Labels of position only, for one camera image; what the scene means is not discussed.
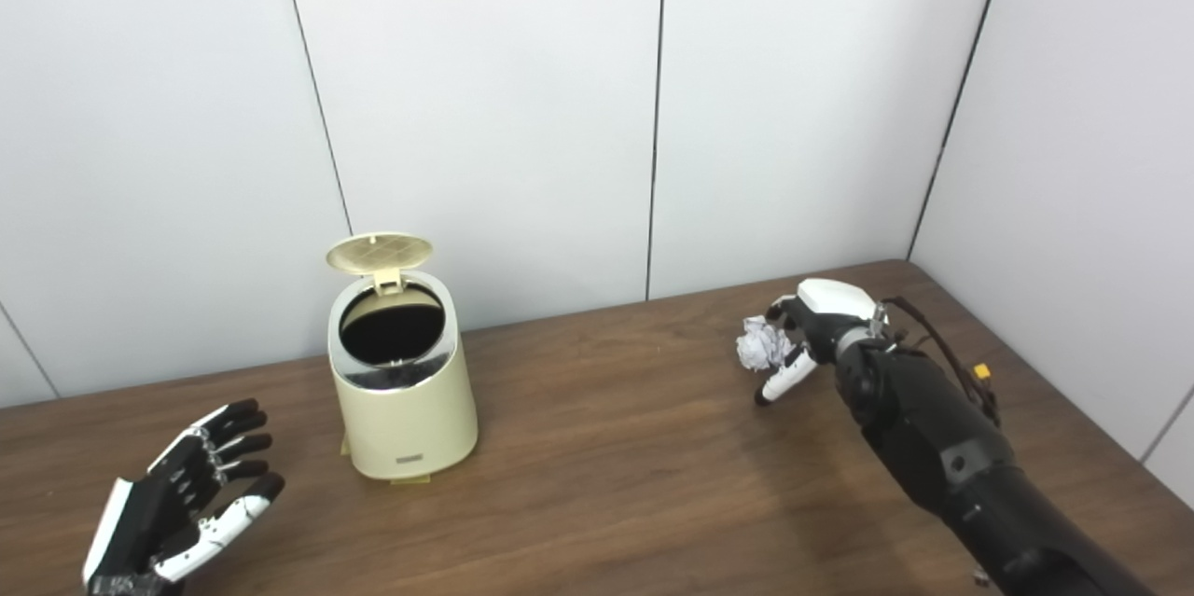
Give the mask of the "white and black right hand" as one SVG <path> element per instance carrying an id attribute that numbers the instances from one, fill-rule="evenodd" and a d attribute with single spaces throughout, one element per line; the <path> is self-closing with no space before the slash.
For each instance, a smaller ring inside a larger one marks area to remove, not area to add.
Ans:
<path id="1" fill-rule="evenodd" d="M 790 295 L 775 299 L 762 322 L 776 334 L 798 331 L 801 342 L 780 354 L 773 373 L 753 395 L 761 408 L 801 383 L 818 367 L 832 365 L 860 340 L 878 340 L 890 324 L 886 307 L 862 287 L 807 278 Z"/>

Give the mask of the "white and black left hand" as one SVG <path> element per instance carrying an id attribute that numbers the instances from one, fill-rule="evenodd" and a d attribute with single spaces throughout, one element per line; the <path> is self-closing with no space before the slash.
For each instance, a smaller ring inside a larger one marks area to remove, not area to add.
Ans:
<path id="1" fill-rule="evenodd" d="M 181 595 L 272 506 L 285 478 L 244 455 L 272 444 L 256 399 L 181 430 L 136 480 L 116 478 L 81 570 L 86 595 Z"/>

